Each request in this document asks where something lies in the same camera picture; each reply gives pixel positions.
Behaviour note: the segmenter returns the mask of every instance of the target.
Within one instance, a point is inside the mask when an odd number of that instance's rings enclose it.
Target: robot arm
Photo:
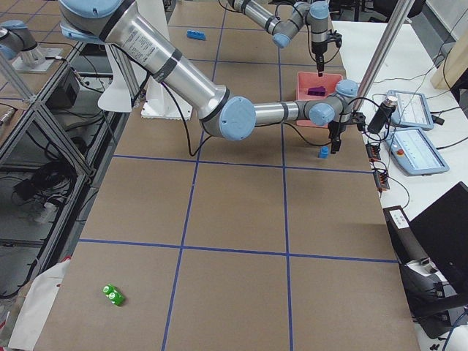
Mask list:
[[[30,67],[45,62],[36,40],[26,24],[20,20],[0,23],[0,52],[9,60],[21,53],[23,62]]]
[[[116,45],[157,82],[184,98],[194,107],[204,130],[216,137],[242,140],[255,125],[305,118],[316,124],[345,122],[343,113],[358,91],[356,83],[344,80],[335,94],[319,102],[254,105],[232,95],[226,86],[215,85],[192,65],[141,16],[135,0],[60,0],[60,7],[68,26]]]
[[[322,75],[325,66],[323,54],[328,49],[328,43],[335,42],[341,46],[341,35],[328,32],[328,4],[326,1],[316,1],[312,4],[296,2],[287,20],[280,20],[271,14],[255,0],[228,0],[230,6],[237,12],[245,14],[260,27],[273,36],[273,42],[279,48],[285,48],[304,25],[311,26],[312,53],[315,55],[317,71]]]

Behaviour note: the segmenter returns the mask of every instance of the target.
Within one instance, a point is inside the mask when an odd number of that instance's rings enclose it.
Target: black chair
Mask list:
[[[395,9],[398,0],[374,0],[374,11],[378,12],[386,17],[385,22],[390,20],[390,16]],[[416,0],[409,11],[408,18],[415,17],[423,11],[426,0]],[[382,22],[381,20],[371,17],[371,22]]]

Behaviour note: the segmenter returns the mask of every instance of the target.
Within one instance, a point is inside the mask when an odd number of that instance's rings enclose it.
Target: blue joint cap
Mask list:
[[[325,126],[335,118],[335,110],[329,104],[320,102],[309,111],[309,119],[319,127]]]
[[[84,18],[104,18],[112,15],[123,0],[59,0],[67,10]]]
[[[330,151],[328,150],[328,146],[322,146],[319,151],[319,159],[326,159],[329,154]]]
[[[16,52],[5,45],[0,45],[0,53],[3,53],[7,60],[12,60],[16,56]]]
[[[359,86],[354,80],[343,79],[336,84],[335,91],[345,97],[357,97]]]
[[[273,42],[278,48],[284,49],[291,43],[291,39],[287,35],[276,33],[273,35]]]
[[[87,42],[88,44],[98,44],[104,45],[105,43],[98,37],[83,33],[72,27],[66,26],[63,23],[60,23],[61,33],[64,37],[71,40],[76,40],[77,42]]]
[[[28,26],[21,20],[6,20],[0,23],[0,26],[5,29],[27,29]]]
[[[313,18],[325,20],[328,18],[330,11],[328,11],[328,4],[326,1],[316,1],[310,6],[309,13]]]
[[[202,31],[187,31],[187,38],[196,40],[206,40],[206,35]]]
[[[233,97],[222,108],[219,129],[228,140],[243,140],[255,128],[255,107],[245,97]]]

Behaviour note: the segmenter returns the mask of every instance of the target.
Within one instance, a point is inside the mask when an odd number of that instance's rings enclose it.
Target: black monitor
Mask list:
[[[409,225],[455,291],[468,293],[468,187],[457,183]]]

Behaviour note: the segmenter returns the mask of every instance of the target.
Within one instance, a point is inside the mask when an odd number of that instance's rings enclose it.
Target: purple block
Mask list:
[[[325,96],[325,87],[324,86],[314,86],[307,89],[307,95],[312,95],[315,97],[324,97]]]

